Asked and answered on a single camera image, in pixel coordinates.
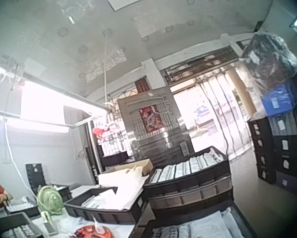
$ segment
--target green fan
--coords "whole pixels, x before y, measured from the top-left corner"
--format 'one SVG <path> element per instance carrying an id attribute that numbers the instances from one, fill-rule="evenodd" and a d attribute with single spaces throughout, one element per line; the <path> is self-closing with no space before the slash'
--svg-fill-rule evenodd
<path id="1" fill-rule="evenodd" d="M 39 190 L 37 204 L 41 211 L 47 211 L 51 215 L 62 214 L 63 199 L 53 186 L 44 186 Z"/>

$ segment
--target hand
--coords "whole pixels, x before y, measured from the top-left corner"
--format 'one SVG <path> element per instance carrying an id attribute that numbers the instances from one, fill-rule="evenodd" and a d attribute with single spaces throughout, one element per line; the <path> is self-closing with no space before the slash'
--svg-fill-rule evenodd
<path id="1" fill-rule="evenodd" d="M 6 194 L 0 194 L 0 205 L 1 205 L 4 201 L 7 201 L 7 195 L 6 195 Z"/>

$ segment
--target tiled floor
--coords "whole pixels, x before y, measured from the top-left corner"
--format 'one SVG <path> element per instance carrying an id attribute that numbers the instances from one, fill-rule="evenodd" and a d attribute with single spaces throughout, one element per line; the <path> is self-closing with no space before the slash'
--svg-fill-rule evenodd
<path id="1" fill-rule="evenodd" d="M 297 196 L 258 178 L 252 149 L 230 167 L 236 205 L 259 238 L 277 238 L 297 211 Z M 145 212 L 140 225 L 151 219 L 152 212 Z M 141 237 L 142 231 L 138 229 L 136 237 Z"/>

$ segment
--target red poster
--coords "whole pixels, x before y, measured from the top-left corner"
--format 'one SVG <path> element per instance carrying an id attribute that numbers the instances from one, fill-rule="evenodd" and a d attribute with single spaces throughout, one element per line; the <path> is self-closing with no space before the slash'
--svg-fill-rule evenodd
<path id="1" fill-rule="evenodd" d="M 162 118 L 160 117 L 156 105 L 141 108 L 140 115 L 147 133 L 164 127 Z"/>

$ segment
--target ceiling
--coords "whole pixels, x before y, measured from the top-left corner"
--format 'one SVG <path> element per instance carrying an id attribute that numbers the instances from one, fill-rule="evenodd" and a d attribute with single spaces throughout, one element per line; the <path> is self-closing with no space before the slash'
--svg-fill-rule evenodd
<path id="1" fill-rule="evenodd" d="M 252 32 L 271 1 L 139 0 L 115 11 L 108 0 L 0 0 L 0 56 L 86 96 L 103 86 L 105 45 L 110 83 L 141 61 Z"/>

